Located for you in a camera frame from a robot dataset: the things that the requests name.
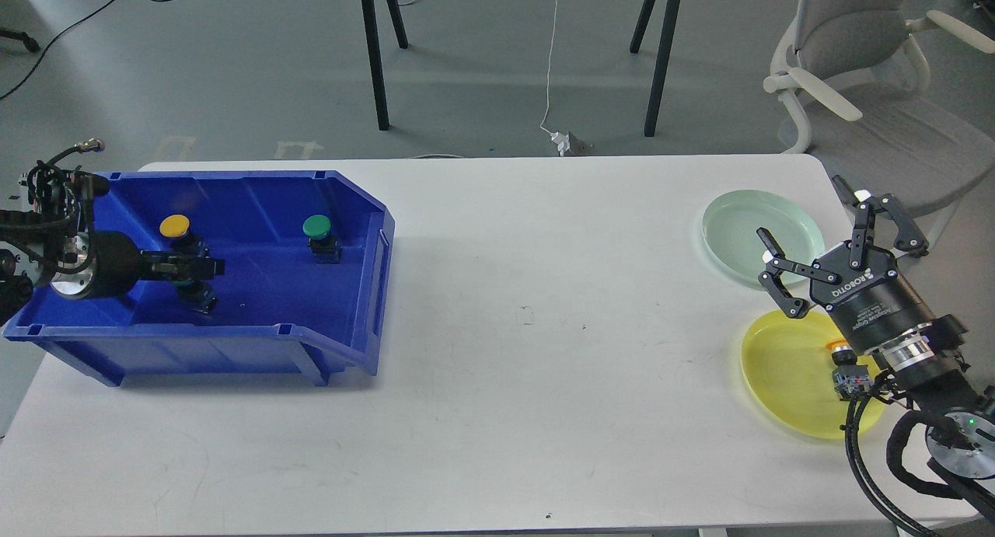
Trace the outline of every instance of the black chair leg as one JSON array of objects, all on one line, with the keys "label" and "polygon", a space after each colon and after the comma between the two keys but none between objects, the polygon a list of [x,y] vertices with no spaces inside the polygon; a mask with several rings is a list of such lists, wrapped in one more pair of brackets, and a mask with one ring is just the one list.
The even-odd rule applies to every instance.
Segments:
[{"label": "black chair leg", "polygon": [[671,62],[671,47],[674,44],[674,30],[678,23],[678,9],[681,0],[667,0],[664,12],[664,29],[660,33],[660,49],[657,51],[657,66],[653,70],[653,86],[650,88],[650,106],[646,109],[646,123],[643,135],[657,134],[657,118],[660,116],[660,102],[664,97],[664,81],[667,79],[667,66]]},{"label": "black chair leg", "polygon": [[0,28],[0,37],[16,39],[22,44],[24,48],[29,52],[36,53],[40,51],[40,45],[35,41],[35,38],[29,37],[27,32],[20,32],[15,30],[7,30],[7,28]]},{"label": "black chair leg", "polygon": [[387,117],[387,91],[383,85],[383,62],[380,60],[380,37],[376,31],[376,9],[373,0],[360,0],[363,6],[363,27],[366,30],[366,51],[370,58],[370,78],[373,79],[373,102],[376,104],[377,126],[390,129]]},{"label": "black chair leg", "polygon": [[387,9],[390,10],[390,19],[394,22],[394,33],[397,34],[397,45],[401,49],[408,48],[408,34],[404,31],[404,21],[401,20],[401,7],[397,5],[397,0],[387,0]]},{"label": "black chair leg", "polygon": [[640,45],[643,45],[643,35],[646,33],[646,24],[653,14],[653,5],[657,0],[643,0],[643,9],[639,11],[639,20],[636,20],[636,31],[632,34],[632,42],[629,43],[629,53],[639,53]]}]

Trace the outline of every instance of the light green plate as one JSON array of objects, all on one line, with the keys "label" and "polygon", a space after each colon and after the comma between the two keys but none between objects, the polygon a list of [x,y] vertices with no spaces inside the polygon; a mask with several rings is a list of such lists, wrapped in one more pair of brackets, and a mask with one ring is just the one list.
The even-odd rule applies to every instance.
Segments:
[{"label": "light green plate", "polygon": [[[701,235],[718,267],[744,284],[760,286],[766,249],[756,235],[760,226],[770,230],[789,260],[808,265],[825,249],[819,227],[798,205],[767,191],[729,191],[704,210]],[[781,280],[789,285],[804,279],[784,274]]]}]

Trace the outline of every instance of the green button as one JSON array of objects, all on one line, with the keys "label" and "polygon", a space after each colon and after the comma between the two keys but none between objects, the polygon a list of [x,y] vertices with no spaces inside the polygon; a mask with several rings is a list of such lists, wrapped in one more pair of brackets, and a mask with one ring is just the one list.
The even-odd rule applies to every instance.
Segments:
[{"label": "green button", "polygon": [[323,239],[331,232],[331,221],[324,214],[312,214],[306,219],[303,230],[310,239]]}]

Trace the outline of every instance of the yellow plate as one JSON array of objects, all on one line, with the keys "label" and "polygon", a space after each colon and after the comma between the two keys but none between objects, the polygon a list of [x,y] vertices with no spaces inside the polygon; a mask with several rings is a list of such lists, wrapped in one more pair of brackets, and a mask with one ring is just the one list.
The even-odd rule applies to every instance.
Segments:
[{"label": "yellow plate", "polygon": [[[742,368],[746,385],[768,412],[810,437],[842,439],[840,424],[847,418],[847,402],[833,389],[832,351],[826,343],[842,336],[825,314],[810,312],[789,319],[776,310],[760,316],[746,330]],[[871,357],[860,357],[871,375],[880,368]],[[861,432],[881,419],[884,403],[872,400],[861,419]]]}]

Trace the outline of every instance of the gray office chair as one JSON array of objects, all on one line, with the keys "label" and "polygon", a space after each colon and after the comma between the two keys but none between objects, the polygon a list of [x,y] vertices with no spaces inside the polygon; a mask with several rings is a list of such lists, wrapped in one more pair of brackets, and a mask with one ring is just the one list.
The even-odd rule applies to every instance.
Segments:
[{"label": "gray office chair", "polygon": [[[914,218],[942,211],[927,233],[935,244],[961,197],[995,166],[995,141],[921,97],[930,66],[913,34],[932,28],[995,53],[995,41],[948,14],[906,20],[902,0],[799,0],[763,87],[791,118],[779,132],[785,152],[809,152],[855,189],[895,194]],[[871,79],[838,92],[825,83],[874,76],[867,70],[899,52],[910,89]],[[803,104],[800,91],[812,100]]]}]

